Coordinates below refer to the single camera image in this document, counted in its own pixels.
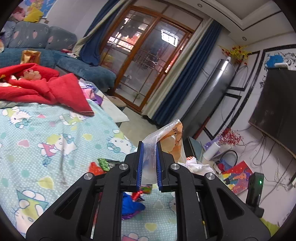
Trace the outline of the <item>purple gold snack wrapper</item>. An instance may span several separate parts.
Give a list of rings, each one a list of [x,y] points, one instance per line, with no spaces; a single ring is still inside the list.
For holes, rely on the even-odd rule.
[[[122,220],[127,220],[127,219],[131,219],[131,218],[133,218],[134,216],[136,216],[137,215],[137,213],[135,212],[135,213],[133,213],[133,214],[127,214],[127,215],[122,215]]]

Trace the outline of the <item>blue plastic bag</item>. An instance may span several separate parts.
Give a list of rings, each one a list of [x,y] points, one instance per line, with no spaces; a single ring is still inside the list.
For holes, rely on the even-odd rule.
[[[137,213],[139,214],[141,211],[145,210],[145,205],[132,200],[132,196],[127,193],[123,193],[122,196],[122,209],[121,216],[127,214]]]

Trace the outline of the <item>red plastic bag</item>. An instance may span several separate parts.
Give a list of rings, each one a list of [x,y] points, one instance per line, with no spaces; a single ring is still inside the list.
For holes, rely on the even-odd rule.
[[[88,168],[88,172],[92,173],[95,176],[103,175],[106,173],[100,166],[98,166],[95,162],[91,162]]]

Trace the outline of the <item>green black snack wrapper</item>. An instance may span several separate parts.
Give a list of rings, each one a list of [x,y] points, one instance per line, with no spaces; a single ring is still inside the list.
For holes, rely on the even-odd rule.
[[[113,167],[121,164],[120,161],[114,161],[114,160],[109,160],[104,158],[98,158],[97,161],[99,163],[100,168],[105,172],[108,172]]]

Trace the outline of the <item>clear orange printed plastic bag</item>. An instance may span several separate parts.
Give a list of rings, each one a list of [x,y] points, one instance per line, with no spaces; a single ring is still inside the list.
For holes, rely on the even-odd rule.
[[[163,152],[171,154],[176,163],[185,163],[186,155],[182,140],[183,125],[176,119],[159,130],[149,134],[142,143],[144,144],[144,160],[142,167],[142,184],[155,184],[156,174],[156,149],[161,143]]]

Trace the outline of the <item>yellow white snack wrapper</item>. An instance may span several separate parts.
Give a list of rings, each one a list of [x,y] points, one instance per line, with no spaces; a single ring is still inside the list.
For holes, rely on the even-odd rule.
[[[197,159],[193,156],[186,157],[186,162],[178,162],[179,165],[186,167],[191,173],[204,176],[207,173],[215,173],[209,164],[200,164]]]

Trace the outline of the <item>hello kitty blue bedsheet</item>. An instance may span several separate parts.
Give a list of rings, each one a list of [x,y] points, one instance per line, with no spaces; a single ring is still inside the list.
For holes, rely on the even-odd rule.
[[[123,162],[134,145],[93,101],[94,116],[62,105],[1,102],[1,234],[21,238],[98,158]]]

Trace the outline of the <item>white top coffee table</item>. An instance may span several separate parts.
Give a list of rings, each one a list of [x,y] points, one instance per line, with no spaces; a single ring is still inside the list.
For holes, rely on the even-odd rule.
[[[111,100],[99,89],[95,94],[102,98],[101,108],[112,118],[115,123],[123,123],[129,121],[129,118],[115,105]]]

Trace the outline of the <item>blue round stool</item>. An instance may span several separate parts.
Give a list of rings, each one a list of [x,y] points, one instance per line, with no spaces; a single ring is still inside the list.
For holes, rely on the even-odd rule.
[[[115,96],[107,96],[107,98],[121,111],[123,111],[126,108],[126,103],[123,102],[121,99]]]

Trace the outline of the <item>blue curtain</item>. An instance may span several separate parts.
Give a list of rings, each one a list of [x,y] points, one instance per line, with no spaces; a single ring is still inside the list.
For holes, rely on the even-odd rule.
[[[83,62],[98,66],[100,62],[99,47],[103,37],[126,4],[129,5],[130,1],[108,1],[96,15],[84,37],[77,41],[72,53]]]
[[[156,126],[170,122],[197,80],[221,30],[222,25],[210,18],[193,34],[142,111],[143,117]]]

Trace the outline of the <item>yellow artificial flowers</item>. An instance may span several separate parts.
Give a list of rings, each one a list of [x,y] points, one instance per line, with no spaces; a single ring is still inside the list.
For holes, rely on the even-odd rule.
[[[219,45],[219,47],[221,48],[222,53],[225,56],[230,57],[235,64],[243,63],[244,65],[247,65],[248,56],[251,52],[245,50],[246,46],[236,45],[231,49],[227,49],[221,45]]]

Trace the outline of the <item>red blanket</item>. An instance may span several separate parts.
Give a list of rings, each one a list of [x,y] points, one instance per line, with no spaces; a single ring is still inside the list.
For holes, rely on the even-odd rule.
[[[73,73],[60,76],[57,70],[36,63],[1,68],[1,100],[62,104],[81,115],[94,116]]]

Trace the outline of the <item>wooden glass sliding door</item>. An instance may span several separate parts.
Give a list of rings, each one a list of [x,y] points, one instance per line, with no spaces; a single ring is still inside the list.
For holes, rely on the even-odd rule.
[[[100,66],[116,75],[110,92],[141,113],[203,20],[168,1],[131,3],[100,48]]]

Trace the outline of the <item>blue grey sofa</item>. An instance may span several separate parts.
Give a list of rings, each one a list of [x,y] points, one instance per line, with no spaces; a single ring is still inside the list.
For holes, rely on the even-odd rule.
[[[1,30],[4,50],[1,52],[1,68],[21,62],[24,50],[39,51],[40,65],[58,69],[62,73],[73,73],[94,83],[101,91],[114,87],[116,75],[110,70],[93,66],[71,57],[62,50],[71,51],[77,36],[57,26],[30,22],[7,21]]]

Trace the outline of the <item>yellow cushion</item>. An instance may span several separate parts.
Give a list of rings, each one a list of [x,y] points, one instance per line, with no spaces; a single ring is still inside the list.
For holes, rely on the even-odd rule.
[[[24,21],[30,22],[30,23],[37,23],[41,20],[43,17],[43,12],[40,11],[38,8],[32,6],[28,12],[28,14],[25,16]]]

